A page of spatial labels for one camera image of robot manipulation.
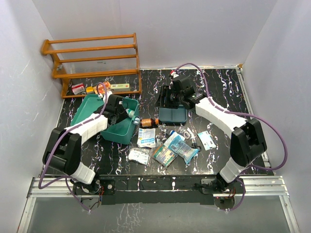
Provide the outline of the white bottle green label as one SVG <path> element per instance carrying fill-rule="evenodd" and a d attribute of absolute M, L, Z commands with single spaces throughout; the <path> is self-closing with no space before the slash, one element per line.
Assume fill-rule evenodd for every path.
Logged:
<path fill-rule="evenodd" d="M 128 114 L 129 118 L 132 118 L 135 115 L 135 111 L 129 108 L 125 109 L 126 113 Z"/>

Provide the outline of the brown glass medicine bottle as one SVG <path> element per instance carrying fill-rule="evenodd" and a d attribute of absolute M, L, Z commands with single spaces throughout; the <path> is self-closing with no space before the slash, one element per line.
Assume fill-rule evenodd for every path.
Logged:
<path fill-rule="evenodd" d="M 158 119 L 144 118 L 140 121 L 141 128 L 154 128 L 158 127 L 158 125 L 160 125 L 160 121 Z"/>

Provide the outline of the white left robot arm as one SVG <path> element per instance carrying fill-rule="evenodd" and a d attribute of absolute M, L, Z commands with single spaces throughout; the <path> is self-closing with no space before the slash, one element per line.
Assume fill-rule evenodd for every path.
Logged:
<path fill-rule="evenodd" d="M 129 118 L 125 107 L 125 98 L 109 94 L 100 98 L 101 105 L 83 121 L 67 128 L 54 128 L 49 137 L 42 162 L 39 189 L 52 182 L 42 184 L 48 168 L 64 174 L 73 183 L 85 191 L 94 194 L 100 189 L 98 174 L 81 161 L 81 147 L 93 136 L 110 129 Z"/>

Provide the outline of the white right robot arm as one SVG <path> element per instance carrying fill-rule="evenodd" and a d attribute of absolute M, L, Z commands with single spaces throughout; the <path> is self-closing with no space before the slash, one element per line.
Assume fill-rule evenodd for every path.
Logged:
<path fill-rule="evenodd" d="M 247 120 L 213 103 L 212 98 L 196 92 L 189 78 L 175 72 L 170 75 L 170 85 L 160 89 L 157 106 L 176 109 L 183 106 L 207 119 L 230 137 L 230 158 L 208 186 L 219 192 L 229 192 L 234 181 L 247 167 L 266 150 L 267 144 L 261 123 L 257 119 Z"/>

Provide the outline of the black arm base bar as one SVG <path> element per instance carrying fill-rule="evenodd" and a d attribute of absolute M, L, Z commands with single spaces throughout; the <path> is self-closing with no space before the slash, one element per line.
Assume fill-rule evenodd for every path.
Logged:
<path fill-rule="evenodd" d="M 91 185 L 75 184 L 82 198 L 98 198 L 102 205 L 128 203 L 199 203 L 213 205 L 220 198 L 229 207 L 243 194 L 243 181 L 226 183 L 214 175 L 101 175 Z"/>

